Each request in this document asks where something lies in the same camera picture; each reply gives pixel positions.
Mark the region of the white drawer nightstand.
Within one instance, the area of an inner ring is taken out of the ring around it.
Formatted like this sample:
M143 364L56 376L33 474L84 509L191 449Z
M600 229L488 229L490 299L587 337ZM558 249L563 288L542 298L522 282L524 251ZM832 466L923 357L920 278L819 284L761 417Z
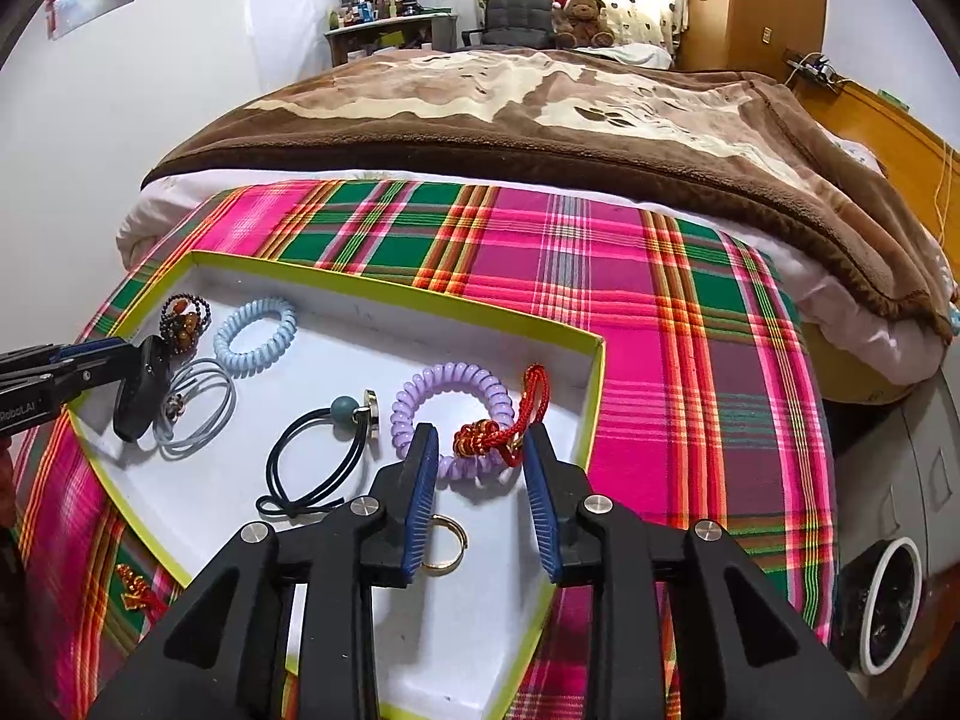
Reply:
M958 564L958 392L924 382L836 461L839 562L907 536L928 577Z

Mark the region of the brown plush blanket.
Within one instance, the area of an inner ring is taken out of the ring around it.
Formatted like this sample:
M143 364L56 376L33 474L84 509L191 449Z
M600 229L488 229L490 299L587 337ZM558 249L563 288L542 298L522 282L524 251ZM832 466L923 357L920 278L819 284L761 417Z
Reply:
M745 224L822 265L876 316L950 333L923 223L761 73L630 68L571 50L389 50L226 112L155 176L347 167L596 190Z

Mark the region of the gold ring bangle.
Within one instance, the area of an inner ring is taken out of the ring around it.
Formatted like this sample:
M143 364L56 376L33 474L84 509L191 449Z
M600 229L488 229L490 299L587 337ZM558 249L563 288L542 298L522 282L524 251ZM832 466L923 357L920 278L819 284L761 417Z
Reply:
M470 546L466 528L446 514L433 514L430 535L431 543L421 570L433 577L444 577L457 571Z

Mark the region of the white bed sheet mattress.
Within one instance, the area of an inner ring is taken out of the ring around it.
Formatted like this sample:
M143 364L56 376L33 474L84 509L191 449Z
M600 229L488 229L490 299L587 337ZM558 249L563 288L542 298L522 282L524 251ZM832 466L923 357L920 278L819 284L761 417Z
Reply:
M421 172L654 203L739 234L771 260L807 322L895 385L937 371L953 330L944 255L896 188L807 115L765 110L643 121L578 103L569 124L498 114L221 117L146 177L116 234L124 265L228 171Z

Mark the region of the thin grey wire bangle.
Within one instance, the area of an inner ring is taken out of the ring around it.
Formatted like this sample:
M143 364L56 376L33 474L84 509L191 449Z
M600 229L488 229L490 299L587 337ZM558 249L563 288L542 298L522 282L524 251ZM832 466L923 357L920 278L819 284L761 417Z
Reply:
M216 359L197 358L182 366L153 422L161 457L184 460L202 450L228 426L236 403L235 381Z

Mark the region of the wooden headboard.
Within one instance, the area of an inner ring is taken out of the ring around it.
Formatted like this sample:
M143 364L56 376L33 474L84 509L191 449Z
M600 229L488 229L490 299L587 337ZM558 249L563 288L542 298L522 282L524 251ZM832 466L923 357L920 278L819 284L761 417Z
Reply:
M958 151L944 138L855 82L827 88L792 83L807 112L838 137L869 148L910 210L929 229L958 273Z

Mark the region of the black trash bin white rim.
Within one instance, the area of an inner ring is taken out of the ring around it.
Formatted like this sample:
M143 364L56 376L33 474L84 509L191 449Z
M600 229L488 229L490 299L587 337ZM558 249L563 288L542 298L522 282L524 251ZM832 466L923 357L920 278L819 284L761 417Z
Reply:
M876 541L841 569L830 650L845 670L874 678L893 667L916 624L923 585L909 536Z

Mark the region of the brown teddy bear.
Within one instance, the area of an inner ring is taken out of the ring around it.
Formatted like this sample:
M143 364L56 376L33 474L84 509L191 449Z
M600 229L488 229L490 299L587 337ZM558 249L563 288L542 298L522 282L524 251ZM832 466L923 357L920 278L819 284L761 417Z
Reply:
M553 10L553 31L558 49L612 47L615 43L602 0L563 0Z

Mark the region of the dark grey chair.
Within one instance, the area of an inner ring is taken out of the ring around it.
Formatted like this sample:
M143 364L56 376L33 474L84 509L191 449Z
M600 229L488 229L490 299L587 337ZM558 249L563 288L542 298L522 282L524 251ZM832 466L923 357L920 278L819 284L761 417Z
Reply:
M462 46L555 46L553 0L483 0L482 24L460 33Z

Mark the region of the pink plaid cloth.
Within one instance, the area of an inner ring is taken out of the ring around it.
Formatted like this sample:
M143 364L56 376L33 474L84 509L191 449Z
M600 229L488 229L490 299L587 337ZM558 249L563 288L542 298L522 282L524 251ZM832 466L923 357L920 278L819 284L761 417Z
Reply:
M833 457L814 366L781 278L745 234L667 211L467 179L236 179L201 190L88 323L116 332L194 250L252 255L475 299L605 340L590 481L664 525L715 517L827 644L835 585ZM83 718L146 631L144 577L179 591L109 502L67 424L28 434L18 536L41 695ZM493 717L579 718L586 590L555 596Z

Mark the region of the wooden wardrobe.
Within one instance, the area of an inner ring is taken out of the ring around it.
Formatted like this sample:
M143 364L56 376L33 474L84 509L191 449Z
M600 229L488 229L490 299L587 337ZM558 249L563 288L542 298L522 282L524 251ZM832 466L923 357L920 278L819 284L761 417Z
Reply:
M753 70L784 80L788 60L822 49L827 0L688 0L677 67Z

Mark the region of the black elastic teal bead tie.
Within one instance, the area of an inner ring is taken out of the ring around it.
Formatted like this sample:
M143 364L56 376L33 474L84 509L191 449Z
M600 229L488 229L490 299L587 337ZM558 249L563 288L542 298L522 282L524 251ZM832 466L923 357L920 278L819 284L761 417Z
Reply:
M293 419L265 459L257 514L288 522L330 514L345 502L345 484L358 472L377 431L379 403L371 388L359 398L338 395Z

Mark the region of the cluttered wooden desk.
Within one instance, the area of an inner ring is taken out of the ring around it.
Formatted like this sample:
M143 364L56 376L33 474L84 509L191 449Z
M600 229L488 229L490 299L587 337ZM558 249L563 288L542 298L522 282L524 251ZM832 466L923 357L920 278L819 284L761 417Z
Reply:
M420 0L353 0L329 15L325 41L334 67L382 49L455 48L457 13Z

